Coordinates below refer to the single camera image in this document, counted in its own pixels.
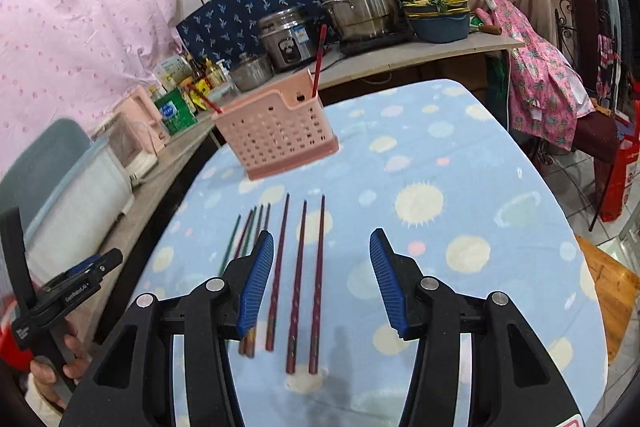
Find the person's left hand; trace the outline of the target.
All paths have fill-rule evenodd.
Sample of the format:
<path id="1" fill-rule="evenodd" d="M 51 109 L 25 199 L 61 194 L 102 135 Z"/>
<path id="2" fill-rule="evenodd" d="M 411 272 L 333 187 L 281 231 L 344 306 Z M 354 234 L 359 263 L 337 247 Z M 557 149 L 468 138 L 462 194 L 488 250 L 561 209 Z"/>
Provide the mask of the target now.
<path id="1" fill-rule="evenodd" d="M 64 411 L 70 401 L 70 395 L 60 383 L 61 376 L 65 375 L 77 383 L 84 377 L 91 357 L 85 345 L 78 339 L 77 329 L 72 324 L 68 324 L 68 332 L 63 335 L 62 340 L 73 355 L 72 361 L 66 363 L 62 369 L 55 369 L 50 363 L 35 359 L 30 362 L 29 375 L 32 376 L 34 386 L 43 399 Z"/>

